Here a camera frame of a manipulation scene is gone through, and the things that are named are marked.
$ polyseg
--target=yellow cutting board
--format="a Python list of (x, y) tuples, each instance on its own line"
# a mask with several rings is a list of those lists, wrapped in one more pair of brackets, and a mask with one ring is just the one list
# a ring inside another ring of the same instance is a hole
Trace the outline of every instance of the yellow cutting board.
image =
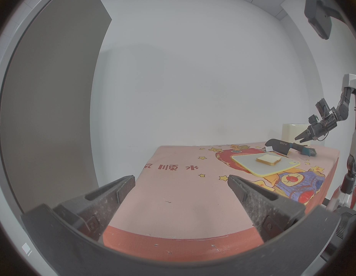
[(281, 156), (281, 161), (273, 166), (256, 161), (258, 157), (265, 154), (280, 156), (273, 152), (264, 152), (263, 154), (235, 155), (232, 156), (232, 160), (240, 164), (242, 167), (257, 177), (266, 177), (280, 172), (285, 172), (286, 170), (298, 167), (300, 165), (299, 161), (292, 160), (284, 156)]

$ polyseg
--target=white container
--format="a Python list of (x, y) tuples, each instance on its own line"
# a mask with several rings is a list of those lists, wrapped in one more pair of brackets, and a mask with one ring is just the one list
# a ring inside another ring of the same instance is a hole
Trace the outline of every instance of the white container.
[(300, 140), (294, 140), (300, 133), (306, 130), (307, 124), (283, 124), (283, 129), (281, 131), (281, 139), (289, 143), (297, 143), (300, 145), (311, 146), (311, 141), (300, 143)]

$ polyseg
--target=knife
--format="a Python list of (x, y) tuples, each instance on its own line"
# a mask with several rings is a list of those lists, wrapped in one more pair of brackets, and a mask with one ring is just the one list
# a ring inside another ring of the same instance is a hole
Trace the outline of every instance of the knife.
[(279, 152), (280, 154), (288, 155), (291, 148), (299, 151), (301, 154), (308, 156), (315, 156), (316, 150), (314, 148), (308, 148), (304, 145), (299, 145), (297, 143), (289, 143), (277, 139), (270, 139), (265, 143), (265, 146), (272, 146), (272, 149)]

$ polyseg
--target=bread slice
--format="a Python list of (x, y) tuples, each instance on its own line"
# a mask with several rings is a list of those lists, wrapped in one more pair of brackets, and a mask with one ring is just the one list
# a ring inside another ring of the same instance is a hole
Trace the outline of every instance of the bread slice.
[(256, 161), (260, 163), (268, 164), (269, 166), (274, 166), (275, 164), (281, 161), (281, 157), (271, 155), (271, 154), (264, 154), (263, 156), (257, 158)]

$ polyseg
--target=pink tablecloth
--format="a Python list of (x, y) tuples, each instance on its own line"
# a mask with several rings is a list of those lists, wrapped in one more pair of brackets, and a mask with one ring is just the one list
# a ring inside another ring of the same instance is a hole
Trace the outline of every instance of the pink tablecloth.
[(228, 176), (243, 177), (298, 200), (308, 212), (325, 198), (339, 157), (338, 150), (322, 146), (314, 146), (315, 157), (291, 149), (288, 157), (300, 165), (264, 178), (231, 159), (261, 153), (263, 146), (264, 142), (159, 147), (111, 220), (103, 236), (105, 245), (155, 260), (207, 260), (262, 244), (228, 187)]

